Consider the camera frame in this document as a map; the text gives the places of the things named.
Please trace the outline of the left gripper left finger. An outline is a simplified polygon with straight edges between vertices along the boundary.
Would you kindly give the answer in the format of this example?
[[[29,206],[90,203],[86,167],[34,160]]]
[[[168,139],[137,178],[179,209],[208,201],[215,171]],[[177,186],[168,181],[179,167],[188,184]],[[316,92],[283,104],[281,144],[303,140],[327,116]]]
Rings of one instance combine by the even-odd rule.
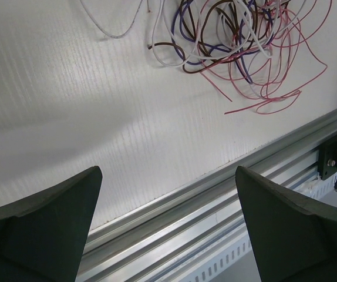
[[[90,167],[0,207],[0,281],[75,281],[102,184]]]

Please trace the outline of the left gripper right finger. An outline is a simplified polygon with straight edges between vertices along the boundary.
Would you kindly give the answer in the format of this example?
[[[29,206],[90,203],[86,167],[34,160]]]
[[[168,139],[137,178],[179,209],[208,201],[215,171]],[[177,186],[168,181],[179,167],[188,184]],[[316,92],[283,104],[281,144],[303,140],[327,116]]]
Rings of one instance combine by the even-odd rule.
[[[337,281],[337,207],[243,166],[235,182],[262,281]]]

